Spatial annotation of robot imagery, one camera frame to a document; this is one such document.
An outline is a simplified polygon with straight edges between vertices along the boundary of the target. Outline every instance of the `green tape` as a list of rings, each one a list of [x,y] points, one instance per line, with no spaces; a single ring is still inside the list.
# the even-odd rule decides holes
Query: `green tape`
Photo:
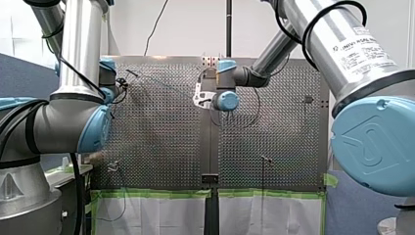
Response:
[[[85,205],[85,213],[90,213],[90,212],[91,212],[91,204]]]
[[[326,200],[327,193],[324,193],[324,196],[321,198],[321,224],[320,224],[320,234],[326,234]]]
[[[321,199],[323,193],[300,193],[282,190],[260,189],[219,189],[221,198],[248,198],[254,196],[265,196],[273,198],[295,198],[295,199]]]
[[[181,191],[166,191],[153,189],[115,189],[115,190],[101,190],[92,192],[95,197],[101,198],[154,198],[154,199],[192,199],[192,198],[208,198],[210,197],[209,190],[181,190]]]
[[[324,185],[336,188],[338,184],[339,179],[336,176],[329,173],[324,174]]]
[[[94,198],[97,198],[97,197],[99,197],[99,193],[96,193],[96,192],[91,192],[91,196],[92,195],[95,195],[95,197]],[[91,202],[91,217],[92,218],[95,218],[95,217],[97,217],[97,204],[98,204],[98,200],[94,200],[94,201],[92,201]],[[92,221],[91,221],[91,234],[93,234],[93,235],[95,235],[95,231],[96,231],[96,225],[97,225],[97,222],[96,222],[96,219],[91,219]]]

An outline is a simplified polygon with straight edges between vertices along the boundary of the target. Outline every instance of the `metal clamp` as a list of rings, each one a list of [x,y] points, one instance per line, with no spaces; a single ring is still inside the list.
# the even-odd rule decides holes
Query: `metal clamp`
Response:
[[[193,104],[195,106],[209,110],[211,102],[213,101],[213,96],[215,92],[201,91],[202,84],[200,82],[196,83],[195,95],[193,96]]]

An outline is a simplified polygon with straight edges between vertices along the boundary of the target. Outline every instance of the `cable clip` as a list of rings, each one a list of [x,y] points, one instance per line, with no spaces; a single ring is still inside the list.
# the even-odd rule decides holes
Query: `cable clip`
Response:
[[[117,172],[119,170],[119,161],[108,164],[108,172]]]

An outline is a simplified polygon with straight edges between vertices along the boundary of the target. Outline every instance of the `wire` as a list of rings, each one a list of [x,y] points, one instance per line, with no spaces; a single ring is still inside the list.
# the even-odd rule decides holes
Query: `wire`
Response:
[[[305,46],[306,42],[307,42],[307,37],[309,36],[309,34],[312,32],[312,30],[314,29],[314,26],[318,23],[318,21],[320,21],[320,19],[322,19],[323,17],[325,17],[327,14],[329,14],[332,10],[335,10],[336,8],[338,8],[339,6],[342,5],[351,5],[354,6],[356,8],[358,8],[360,10],[360,12],[362,13],[363,16],[363,21],[362,24],[363,26],[366,26],[367,23],[367,12],[366,9],[363,7],[363,5],[361,5],[358,2],[355,1],[341,1],[341,2],[337,2],[323,10],[321,10],[315,17],[314,19],[308,24],[308,26],[305,28],[304,34],[302,35],[302,53],[305,56],[305,59],[316,69],[318,70],[317,66],[315,65],[315,63],[312,61],[311,57],[308,55],[307,52],[307,48]]]
[[[22,112],[24,112],[27,109],[30,109],[32,107],[37,106],[38,104],[42,104],[44,102],[47,102],[45,100],[34,100],[26,102],[20,106],[15,107],[10,112],[8,112],[1,120],[0,120],[0,134],[3,133],[3,131],[6,129],[7,125],[16,118],[18,115],[20,115]],[[6,146],[7,140],[9,139],[10,135],[12,134],[13,130],[16,128],[17,125],[19,125],[20,122],[24,120],[24,118],[19,118],[18,122],[15,122],[11,128],[9,128],[3,138],[3,140],[0,142],[0,146],[2,150],[0,151],[0,161],[3,156],[4,148]]]
[[[246,129],[246,128],[248,128],[248,127],[251,127],[251,126],[253,126],[254,124],[256,124],[257,123],[257,121],[259,120],[259,118],[260,118],[260,110],[261,110],[261,102],[260,102],[260,97],[259,97],[259,93],[258,93],[258,91],[257,91],[257,89],[256,88],[254,88],[254,93],[255,93],[255,95],[256,95],[256,98],[257,98],[257,102],[258,102],[258,106],[257,106],[257,110],[256,110],[256,113],[255,113],[255,116],[254,116],[254,118],[247,124],[247,125],[244,125],[244,126],[241,126],[241,127],[239,127],[239,129]],[[210,111],[209,111],[209,114],[210,114],[210,120],[211,120],[211,122],[214,124],[214,125],[216,125],[216,126],[219,126],[219,127],[221,127],[221,128],[224,128],[224,127],[226,127],[226,126],[223,126],[222,125],[222,123],[221,122],[216,122],[215,120],[214,120],[214,118],[213,118],[213,116],[212,116],[212,114],[211,114],[211,111],[212,111],[212,109],[210,109]],[[234,113],[233,112],[227,112],[227,115],[226,115],[226,120],[229,120],[229,115],[231,115],[231,119],[233,120],[233,122],[235,122],[235,118],[234,118]],[[235,125],[235,124],[233,124],[233,125],[230,125],[230,127],[238,127],[237,125]]]
[[[277,0],[276,1],[276,3],[275,3],[275,19],[277,20],[277,24],[278,24],[278,26],[280,27],[280,29],[288,36],[288,37],[290,37],[291,38],[291,40],[293,40],[293,41],[295,41],[295,42],[297,42],[298,44],[301,44],[301,40],[298,38],[298,37],[296,37],[296,36],[294,36],[294,35],[292,35],[292,34],[290,34],[286,29],[285,29],[285,27],[283,26],[283,23],[281,22],[281,19],[280,19],[280,13],[279,13],[279,0]]]
[[[147,51],[149,50],[149,44],[150,44],[150,39],[153,37],[153,34],[156,31],[157,28],[157,24],[159,23],[159,20],[161,18],[162,13],[164,12],[165,6],[167,5],[168,0],[165,0],[164,5],[162,5],[161,11],[159,13],[159,16],[157,17],[156,23],[153,27],[153,31],[152,33],[150,33],[149,37],[147,38],[147,44],[146,44],[146,50],[144,51],[144,56],[147,56]]]
[[[200,73],[200,74],[199,74],[199,76],[198,76],[198,82],[199,82],[199,83],[201,83],[201,82],[202,82],[202,75],[203,75],[206,71],[216,71],[216,69],[215,69],[215,68],[212,68],[212,67],[208,67],[208,68],[206,68],[206,69],[202,70],[202,71],[201,71],[201,73]]]
[[[73,165],[73,175],[75,177],[75,184],[76,184],[76,223],[75,229],[73,234],[78,235],[80,233],[80,228],[82,225],[82,218],[83,218],[83,183],[82,178],[80,176],[79,165],[76,160],[76,154],[70,153],[70,160],[72,161]]]
[[[125,97],[127,97],[128,89],[124,88],[123,90],[124,96],[119,101],[113,101],[113,105],[117,105],[125,100]]]
[[[88,79],[88,77],[86,77],[84,74],[82,74],[81,72],[79,72],[75,67],[73,67],[67,60],[65,60],[63,57],[61,57],[59,59],[62,63],[64,63],[68,68],[70,68],[73,72],[75,72],[79,78],[85,82],[86,84],[88,84],[89,86],[93,87],[95,90],[98,91],[98,93],[100,93],[100,95],[102,96],[102,98],[104,100],[106,100],[107,95],[104,93],[104,91],[102,91],[97,85],[95,85],[90,79]]]
[[[125,177],[124,177],[123,172],[121,171],[120,168],[117,171],[119,172],[119,177],[121,178],[121,181],[122,181],[122,184],[123,184],[124,206],[123,206],[121,214],[118,217],[114,218],[114,219],[107,219],[107,218],[100,218],[100,217],[86,217],[87,219],[97,219],[97,220],[102,220],[102,221],[106,221],[106,222],[115,222],[115,221],[121,219],[124,216],[125,211],[127,210],[127,201],[126,201],[127,188],[126,188]],[[99,198],[102,198],[101,194],[99,194],[94,200],[91,200],[91,203],[98,200]]]
[[[356,8],[358,8],[360,10],[360,12],[362,13],[363,16],[363,21],[362,24],[364,26],[366,26],[367,23],[367,12],[366,9],[363,7],[363,5],[361,5],[358,2],[355,1],[349,1],[349,0],[344,0],[344,1],[340,1],[337,2],[323,10],[321,10],[315,17],[314,19],[308,24],[308,26],[305,28],[304,34],[302,35],[302,39],[299,39],[298,37],[292,35],[291,33],[289,33],[283,26],[281,19],[280,19],[280,15],[279,15],[279,2],[280,1],[276,1],[275,4],[275,18],[277,21],[278,26],[280,27],[280,29],[289,37],[291,38],[293,41],[297,42],[298,44],[301,45],[302,47],[302,53],[305,56],[305,59],[310,63],[310,65],[312,67],[314,67],[316,70],[318,70],[317,66],[315,65],[315,63],[312,61],[311,57],[308,55],[307,49],[306,49],[306,42],[307,42],[307,37],[309,36],[309,34],[312,32],[313,28],[315,27],[315,25],[318,23],[318,21],[320,19],[322,19],[323,17],[325,17],[328,13],[330,13],[332,10],[338,8],[339,6],[342,5],[351,5],[354,6]]]
[[[288,64],[288,62],[290,61],[290,56],[291,56],[291,54],[288,54],[287,60],[284,63],[284,65],[279,70],[275,71],[274,73],[270,74],[269,76],[271,77],[271,76],[274,76],[274,75],[278,75],[281,71],[283,71],[284,68],[286,67],[286,65]]]
[[[25,115],[21,116],[19,119],[17,119],[11,126],[9,129],[7,129],[6,133],[4,134],[3,140],[0,142],[0,160],[1,157],[3,156],[4,150],[6,148],[6,144],[7,141],[9,140],[10,136],[12,135],[13,131],[16,129],[16,127],[18,127],[18,125],[20,123],[22,123],[22,121],[24,121],[30,114],[37,112],[37,110],[44,106],[49,104],[48,101],[39,101],[39,103],[37,103],[36,105],[34,105],[30,111],[28,111]]]
[[[165,84],[165,83],[163,83],[163,82],[159,81],[158,79],[153,78],[152,76],[145,75],[145,74],[143,74],[143,73],[142,73],[142,72],[140,72],[140,71],[138,71],[140,74],[138,74],[138,73],[134,72],[133,70],[126,70],[126,71],[128,71],[128,72],[129,72],[129,73],[131,73],[131,74],[133,74],[136,78],[141,78],[141,77],[146,77],[146,78],[149,78],[149,79],[151,79],[152,81],[155,81],[156,83],[158,83],[158,84],[160,84],[160,85],[162,85],[162,86],[165,86],[165,87],[167,87],[167,88],[169,88],[169,89],[171,89],[171,90],[177,91],[178,93],[182,94],[183,96],[186,96],[186,97],[188,97],[188,98],[190,98],[190,99],[192,99],[192,98],[193,98],[191,95],[188,95],[188,94],[186,94],[185,92],[183,92],[183,91],[181,91],[181,90],[179,90],[179,89],[177,89],[177,88],[174,88],[174,87],[173,87],[173,86],[171,86],[171,85],[167,85],[167,84]]]

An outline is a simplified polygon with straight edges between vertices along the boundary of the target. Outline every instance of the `vertical metal pole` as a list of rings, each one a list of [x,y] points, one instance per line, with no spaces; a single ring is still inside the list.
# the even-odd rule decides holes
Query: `vertical metal pole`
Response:
[[[232,57],[232,0],[226,0],[226,57]]]

